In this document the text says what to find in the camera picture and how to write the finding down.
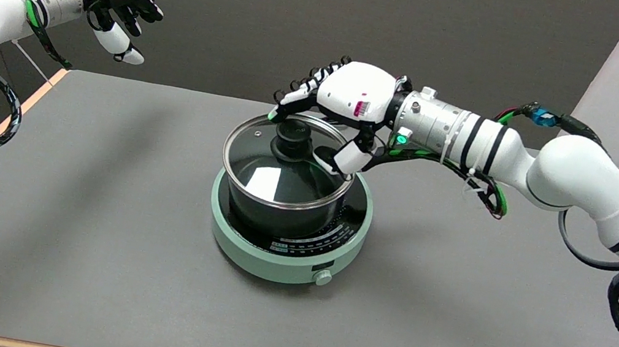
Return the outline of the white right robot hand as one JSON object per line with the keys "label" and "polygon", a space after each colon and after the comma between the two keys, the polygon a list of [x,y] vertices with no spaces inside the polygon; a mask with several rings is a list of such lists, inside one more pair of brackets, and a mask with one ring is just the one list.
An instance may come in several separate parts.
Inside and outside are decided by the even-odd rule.
{"label": "white right robot hand", "polygon": [[317,147],[313,156],[320,167],[343,179],[361,172],[372,159],[375,133],[394,119],[404,96],[413,91],[405,75],[394,75],[378,66],[352,61],[348,56],[327,66],[315,67],[303,79],[290,83],[290,91],[277,90],[282,97],[268,113],[272,123],[316,107],[330,120],[358,130],[339,149]]}

